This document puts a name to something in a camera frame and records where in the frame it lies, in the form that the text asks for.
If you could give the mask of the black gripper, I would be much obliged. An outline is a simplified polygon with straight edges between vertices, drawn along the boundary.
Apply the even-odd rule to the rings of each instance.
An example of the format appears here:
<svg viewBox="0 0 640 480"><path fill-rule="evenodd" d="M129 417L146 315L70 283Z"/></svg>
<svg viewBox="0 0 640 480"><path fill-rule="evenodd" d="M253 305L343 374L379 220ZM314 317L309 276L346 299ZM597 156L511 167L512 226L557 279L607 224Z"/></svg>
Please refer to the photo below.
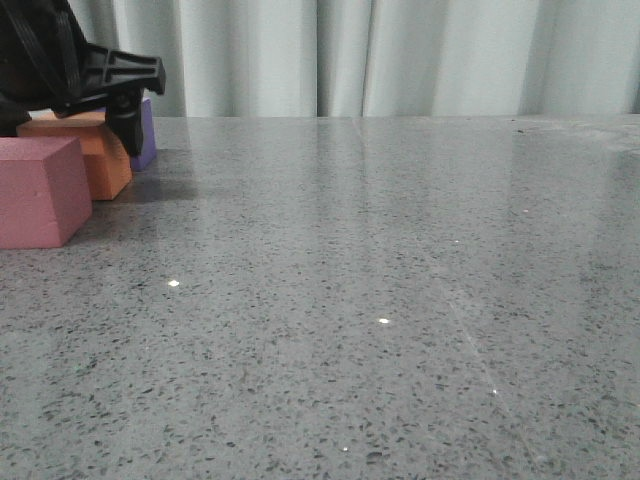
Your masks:
<svg viewBox="0 0 640 480"><path fill-rule="evenodd" d="M66 115L106 106L107 126L138 156L143 91L162 95L165 83L160 58L89 42L66 1L1 3L1 136L16 136L29 110Z"/></svg>

